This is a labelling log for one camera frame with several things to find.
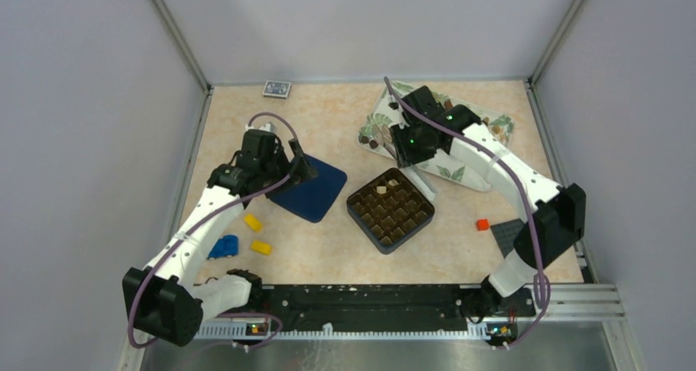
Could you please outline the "dark blue chocolate box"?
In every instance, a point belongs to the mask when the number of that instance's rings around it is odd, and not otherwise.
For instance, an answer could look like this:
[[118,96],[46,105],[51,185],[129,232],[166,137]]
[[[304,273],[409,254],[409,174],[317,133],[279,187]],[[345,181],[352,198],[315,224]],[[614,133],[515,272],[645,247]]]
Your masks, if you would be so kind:
[[[389,186],[390,180],[398,186]],[[380,195],[376,188],[386,186]],[[425,228],[434,205],[397,168],[390,168],[348,196],[347,212],[381,254],[391,254]]]

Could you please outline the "metal serving tongs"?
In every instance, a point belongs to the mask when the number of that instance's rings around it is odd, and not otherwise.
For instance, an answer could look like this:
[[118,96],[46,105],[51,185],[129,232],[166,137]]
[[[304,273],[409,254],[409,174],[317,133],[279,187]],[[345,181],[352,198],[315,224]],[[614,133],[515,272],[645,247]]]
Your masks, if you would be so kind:
[[435,204],[437,190],[416,166],[400,167],[399,170],[414,184],[429,202]]

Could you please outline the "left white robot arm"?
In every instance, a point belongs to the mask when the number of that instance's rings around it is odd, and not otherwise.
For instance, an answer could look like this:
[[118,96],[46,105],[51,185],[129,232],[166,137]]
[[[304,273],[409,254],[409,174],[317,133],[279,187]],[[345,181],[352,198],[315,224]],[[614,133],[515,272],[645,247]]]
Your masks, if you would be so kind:
[[147,346],[136,340],[137,330],[186,346],[203,322],[219,314],[236,309],[249,317],[262,309],[254,274],[233,272],[203,284],[195,279],[224,231],[253,199],[317,176],[298,138],[288,144],[291,158],[274,132],[249,128],[231,161],[212,170],[199,201],[162,251],[145,267],[126,272],[122,290],[134,348]]

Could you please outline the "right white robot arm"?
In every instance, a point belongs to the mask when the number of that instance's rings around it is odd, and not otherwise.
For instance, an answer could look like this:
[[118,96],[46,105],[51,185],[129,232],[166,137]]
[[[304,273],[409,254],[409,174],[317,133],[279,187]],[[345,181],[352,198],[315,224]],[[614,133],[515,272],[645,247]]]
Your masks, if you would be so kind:
[[426,86],[402,96],[388,84],[387,92],[390,108],[401,116],[390,129],[399,166],[444,153],[480,175],[524,223],[512,251],[482,283],[483,308],[503,315],[514,305],[515,292],[527,283],[542,286],[540,273],[584,236],[586,192],[532,169],[467,106],[446,109]]

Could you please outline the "dark blue box lid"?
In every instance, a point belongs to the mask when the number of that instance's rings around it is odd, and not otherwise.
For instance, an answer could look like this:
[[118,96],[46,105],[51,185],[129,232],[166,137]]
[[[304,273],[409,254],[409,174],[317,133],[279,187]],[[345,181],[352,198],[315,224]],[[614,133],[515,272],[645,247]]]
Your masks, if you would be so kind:
[[345,172],[311,155],[309,164],[316,169],[318,176],[291,187],[268,199],[308,222],[320,222],[336,201],[347,182]]

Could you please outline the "leaf patterned tray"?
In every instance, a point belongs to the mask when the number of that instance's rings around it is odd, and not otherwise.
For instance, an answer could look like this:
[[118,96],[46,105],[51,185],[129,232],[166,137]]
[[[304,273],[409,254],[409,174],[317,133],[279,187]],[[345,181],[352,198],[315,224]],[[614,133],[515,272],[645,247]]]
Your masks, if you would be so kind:
[[[446,110],[458,104],[465,105],[485,122],[496,141],[506,147],[510,144],[516,123],[509,115],[434,89],[431,93]],[[393,159],[395,150],[390,127],[400,122],[401,115],[390,108],[389,103],[390,95],[385,89],[360,127],[357,140],[362,148]],[[441,151],[437,152],[434,158],[418,163],[417,167],[423,172],[469,187],[472,190],[481,192],[492,190],[492,186],[477,172]]]

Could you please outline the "yellow brick upper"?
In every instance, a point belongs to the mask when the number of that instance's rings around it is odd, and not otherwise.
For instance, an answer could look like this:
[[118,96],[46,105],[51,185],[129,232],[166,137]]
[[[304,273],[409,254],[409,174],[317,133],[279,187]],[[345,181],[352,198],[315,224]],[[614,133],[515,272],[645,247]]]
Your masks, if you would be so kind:
[[244,222],[254,232],[263,230],[263,224],[253,214],[247,214],[244,217]]

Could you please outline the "yellow brick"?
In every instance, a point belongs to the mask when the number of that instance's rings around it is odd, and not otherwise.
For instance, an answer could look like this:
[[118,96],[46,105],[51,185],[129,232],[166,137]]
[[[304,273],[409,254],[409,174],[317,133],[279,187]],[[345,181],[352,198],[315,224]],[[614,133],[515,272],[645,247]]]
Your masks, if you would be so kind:
[[256,253],[263,255],[270,255],[272,253],[272,246],[268,243],[259,240],[254,240],[250,244],[250,249]]
[[247,214],[244,217],[244,222],[254,232],[263,230],[263,224],[253,214]]

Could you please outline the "playing card deck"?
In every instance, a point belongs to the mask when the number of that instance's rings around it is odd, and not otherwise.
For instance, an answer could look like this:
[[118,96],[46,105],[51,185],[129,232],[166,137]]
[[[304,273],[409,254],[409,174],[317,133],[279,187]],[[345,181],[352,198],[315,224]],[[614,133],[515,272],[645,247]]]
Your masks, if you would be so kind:
[[267,80],[263,88],[263,96],[265,98],[288,99],[291,87],[291,82]]

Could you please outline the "yellow brick lower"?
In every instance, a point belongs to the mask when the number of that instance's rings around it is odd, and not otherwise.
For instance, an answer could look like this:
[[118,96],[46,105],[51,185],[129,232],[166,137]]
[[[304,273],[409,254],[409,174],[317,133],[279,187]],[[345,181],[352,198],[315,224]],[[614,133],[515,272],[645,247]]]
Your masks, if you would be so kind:
[[259,240],[254,240],[250,244],[250,249],[256,253],[263,255],[270,255],[272,253],[272,246],[268,243]]

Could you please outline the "blue toy car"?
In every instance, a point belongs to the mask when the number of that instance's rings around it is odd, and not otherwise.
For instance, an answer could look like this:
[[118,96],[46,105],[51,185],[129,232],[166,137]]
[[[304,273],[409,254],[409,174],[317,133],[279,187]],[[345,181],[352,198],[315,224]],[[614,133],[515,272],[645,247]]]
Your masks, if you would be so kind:
[[239,254],[239,239],[234,235],[225,235],[217,240],[208,254],[208,259],[234,257]]

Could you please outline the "orange red cube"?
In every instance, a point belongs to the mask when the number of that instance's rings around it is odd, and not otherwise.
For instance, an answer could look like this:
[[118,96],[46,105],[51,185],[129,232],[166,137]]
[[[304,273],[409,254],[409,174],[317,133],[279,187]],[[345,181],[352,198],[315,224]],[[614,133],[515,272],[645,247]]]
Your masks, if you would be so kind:
[[476,221],[478,231],[486,231],[490,228],[490,223],[487,219],[479,219]]

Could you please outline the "grey lego baseplate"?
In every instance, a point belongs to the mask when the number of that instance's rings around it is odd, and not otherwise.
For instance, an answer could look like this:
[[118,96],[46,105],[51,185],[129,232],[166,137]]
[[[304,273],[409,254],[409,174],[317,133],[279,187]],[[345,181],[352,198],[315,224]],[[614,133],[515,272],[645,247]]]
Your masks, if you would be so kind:
[[513,249],[516,237],[524,228],[525,223],[520,219],[501,222],[490,226],[490,231],[503,257]]

